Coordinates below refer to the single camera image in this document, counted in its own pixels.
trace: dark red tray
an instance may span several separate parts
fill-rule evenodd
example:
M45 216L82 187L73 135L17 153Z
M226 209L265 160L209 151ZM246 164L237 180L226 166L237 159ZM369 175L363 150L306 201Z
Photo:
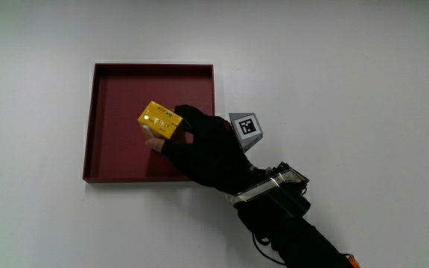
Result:
M83 179L87 182L186 181L145 146L137 118L150 101L215 113L212 65L95 64Z

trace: black sleeve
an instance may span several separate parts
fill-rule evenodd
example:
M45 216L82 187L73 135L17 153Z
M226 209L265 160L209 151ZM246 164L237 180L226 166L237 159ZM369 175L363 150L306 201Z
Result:
M347 258L303 218L281 221L267 238L287 267L352 268Z

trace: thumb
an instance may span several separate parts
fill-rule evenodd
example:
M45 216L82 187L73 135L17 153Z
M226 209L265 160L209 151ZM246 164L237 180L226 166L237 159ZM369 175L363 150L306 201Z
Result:
M151 138L145 142L145 145L161 153L165 140L162 138Z

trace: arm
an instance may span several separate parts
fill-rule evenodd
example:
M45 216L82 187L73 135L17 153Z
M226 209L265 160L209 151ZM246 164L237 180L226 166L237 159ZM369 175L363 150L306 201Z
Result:
M177 106L175 113L189 122L194 142L175 144L152 138L146 145L168 157L188 178L228 194L240 193L264 180L250 170L251 164L227 121L186 105ZM352 267L315 227L302 217L288 217L267 197L256 197L236 208L244 225L256 237L266 237L287 267Z

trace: orange object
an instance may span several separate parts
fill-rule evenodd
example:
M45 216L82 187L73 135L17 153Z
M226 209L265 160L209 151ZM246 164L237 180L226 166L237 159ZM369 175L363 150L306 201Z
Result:
M354 268L360 268L360 265L355 260L355 258L354 258L353 255L347 255L347 260L349 260L349 263L352 265L352 267L354 267Z

